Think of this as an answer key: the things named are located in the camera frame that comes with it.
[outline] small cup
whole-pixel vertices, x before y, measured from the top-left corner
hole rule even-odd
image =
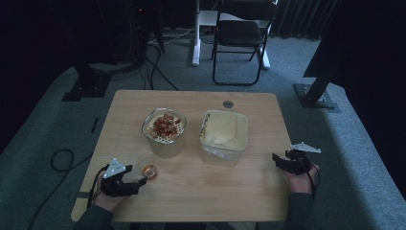
[[[135,167],[147,177],[148,180],[155,178],[158,174],[156,170],[156,159],[153,154],[140,154],[135,158]]]

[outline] clear plastic container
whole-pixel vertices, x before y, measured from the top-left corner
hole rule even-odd
[[[209,110],[200,130],[201,159],[207,164],[234,167],[247,147],[248,120],[242,114]]]
[[[173,124],[177,129],[176,138],[170,138],[170,136],[152,137],[148,131],[153,128],[155,121],[158,118],[163,117],[165,114],[173,116],[173,121],[178,119],[180,121],[179,123]],[[186,122],[186,117],[182,113],[170,108],[157,108],[152,111],[152,113],[147,116],[142,126],[142,132],[148,139],[152,152],[161,158],[172,158],[178,155],[185,146],[185,135],[183,135],[183,133],[186,127]]]

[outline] black equipment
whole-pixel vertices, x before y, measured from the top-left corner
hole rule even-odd
[[[101,181],[101,191],[109,196],[132,196],[137,195],[141,186],[147,184],[147,177],[136,183],[123,183],[123,176],[131,172],[132,166],[126,166],[124,172],[120,172]]]
[[[310,161],[305,157],[305,151],[292,149],[285,152],[285,156],[290,160],[281,159],[277,154],[272,153],[272,159],[276,166],[289,173],[300,175],[307,173],[311,169]]]

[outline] black chair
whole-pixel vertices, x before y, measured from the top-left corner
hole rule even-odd
[[[213,81],[221,85],[242,85],[250,86],[258,82],[263,54],[269,29],[277,14],[278,7],[272,0],[220,0],[217,6],[217,20],[214,27],[214,46],[212,50]],[[237,17],[238,19],[222,19],[224,13]],[[217,45],[228,47],[252,47],[253,52],[244,51],[218,51]],[[215,63],[217,53],[243,53],[251,54],[252,60],[258,49],[260,52],[259,68],[257,78],[252,82],[222,82],[215,79]]]

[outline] forearm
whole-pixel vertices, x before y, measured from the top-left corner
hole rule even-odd
[[[109,230],[113,213],[91,205],[75,224],[74,230]]]
[[[320,229],[316,223],[313,199],[310,194],[291,194],[288,198],[288,210],[283,230]]]

